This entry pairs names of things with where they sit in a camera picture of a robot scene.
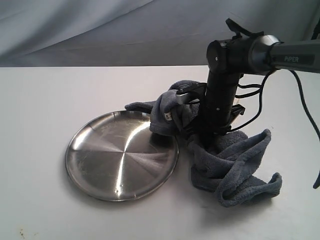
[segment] gray towel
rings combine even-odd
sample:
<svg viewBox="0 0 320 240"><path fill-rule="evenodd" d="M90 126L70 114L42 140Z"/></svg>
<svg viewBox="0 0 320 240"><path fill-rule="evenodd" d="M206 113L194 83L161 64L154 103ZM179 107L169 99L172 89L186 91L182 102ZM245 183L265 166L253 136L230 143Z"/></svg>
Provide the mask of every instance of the gray towel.
<svg viewBox="0 0 320 240"><path fill-rule="evenodd" d="M179 81L156 101L134 102L125 108L151 114L150 130L156 134L186 137L184 129L197 116L199 104L178 104L176 92L196 83ZM188 136L187 148L193 155L192 185L213 192L224 207L277 196L282 186L279 173L273 174L268 183L253 176L270 140L268 129L250 138L242 131L235 131L212 136L205 148L197 134Z"/></svg>

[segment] gray backdrop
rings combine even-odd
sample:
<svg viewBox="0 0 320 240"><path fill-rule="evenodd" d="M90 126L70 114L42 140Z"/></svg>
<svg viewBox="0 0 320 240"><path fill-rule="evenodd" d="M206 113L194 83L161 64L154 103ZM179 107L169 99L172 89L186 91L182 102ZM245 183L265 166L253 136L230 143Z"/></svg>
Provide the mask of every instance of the gray backdrop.
<svg viewBox="0 0 320 240"><path fill-rule="evenodd" d="M0 66L206 64L231 18L284 42L310 39L320 0L2 0Z"/></svg>

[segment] metal plate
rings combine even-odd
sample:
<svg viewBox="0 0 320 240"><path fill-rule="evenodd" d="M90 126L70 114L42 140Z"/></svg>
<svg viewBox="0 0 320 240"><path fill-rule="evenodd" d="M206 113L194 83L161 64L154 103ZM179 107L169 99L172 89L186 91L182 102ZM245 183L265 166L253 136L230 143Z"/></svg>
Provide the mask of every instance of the metal plate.
<svg viewBox="0 0 320 240"><path fill-rule="evenodd" d="M75 185L104 201L141 198L160 187L178 159L174 137L149 130L150 115L117 111L86 124L71 140L65 167Z"/></svg>

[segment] white tabletop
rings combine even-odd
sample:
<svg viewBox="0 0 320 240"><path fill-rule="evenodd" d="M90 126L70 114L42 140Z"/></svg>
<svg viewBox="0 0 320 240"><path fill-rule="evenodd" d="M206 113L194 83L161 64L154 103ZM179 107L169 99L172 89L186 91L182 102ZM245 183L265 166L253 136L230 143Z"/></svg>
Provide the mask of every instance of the white tabletop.
<svg viewBox="0 0 320 240"><path fill-rule="evenodd" d="M131 202L103 202L73 186L64 168L66 147L95 117L135 101L155 100L183 79L207 81L206 66L0 68L0 239L2 240L301 240L319 239L320 144L294 77L278 71L267 81L261 116L244 131L269 128L272 140L255 173L279 172L279 196L253 206L224 208L190 182L182 146L169 180ZM320 125L320 75L299 73L305 100ZM242 84L260 83L246 75ZM257 111L255 97L235 125Z"/></svg>

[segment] microfiber cloth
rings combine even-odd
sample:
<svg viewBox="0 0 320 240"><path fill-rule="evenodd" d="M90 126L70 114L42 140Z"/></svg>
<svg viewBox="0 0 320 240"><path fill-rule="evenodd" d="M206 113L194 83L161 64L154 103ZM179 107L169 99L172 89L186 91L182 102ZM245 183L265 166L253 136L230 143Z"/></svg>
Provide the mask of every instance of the microfiber cloth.
<svg viewBox="0 0 320 240"><path fill-rule="evenodd" d="M271 141L268 129L252 137L242 131L214 135L206 147L196 133L184 134L185 127L198 114L199 103L181 105L177 102L176 92L197 83L191 80L176 82L156 101L134 102L125 109L149 113L150 130L156 134L184 137L193 156L192 185L214 193L222 206L232 207L277 196L282 186L279 173L273 174L268 183L253 176Z"/></svg>

